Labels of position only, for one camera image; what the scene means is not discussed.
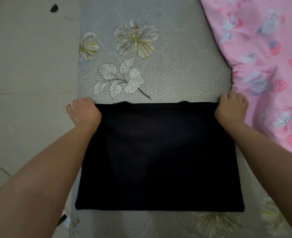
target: black spot on floor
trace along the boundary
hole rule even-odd
[[[50,12],[57,12],[58,11],[58,6],[57,4],[53,5],[53,7],[50,9]]]

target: folded black garment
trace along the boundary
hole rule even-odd
[[[77,209],[243,212],[235,144],[217,103],[97,104]]]

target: pink fabric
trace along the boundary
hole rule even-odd
[[[292,152],[292,0],[201,0],[249,100],[246,123]]]

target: forearm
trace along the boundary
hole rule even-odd
[[[246,124],[233,124],[226,130],[292,226],[292,153]]]
[[[92,135],[73,128],[0,189],[0,237],[51,237]]]

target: leaf branch print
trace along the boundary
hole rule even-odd
[[[99,66],[99,72],[102,78],[107,81],[113,81],[110,88],[109,94],[113,98],[114,103],[116,103],[116,96],[122,91],[120,84],[125,83],[124,91],[125,93],[131,95],[134,94],[137,90],[140,91],[145,97],[151,100],[150,96],[144,93],[139,87],[145,83],[142,78],[141,72],[137,68],[132,68],[132,65],[135,63],[135,57],[124,60],[120,65],[120,73],[123,74],[123,79],[119,79],[116,75],[116,67],[114,64],[106,63]],[[125,79],[125,74],[128,73],[128,81]],[[108,82],[97,82],[94,85],[93,96],[98,95],[103,92],[105,87],[108,85]]]

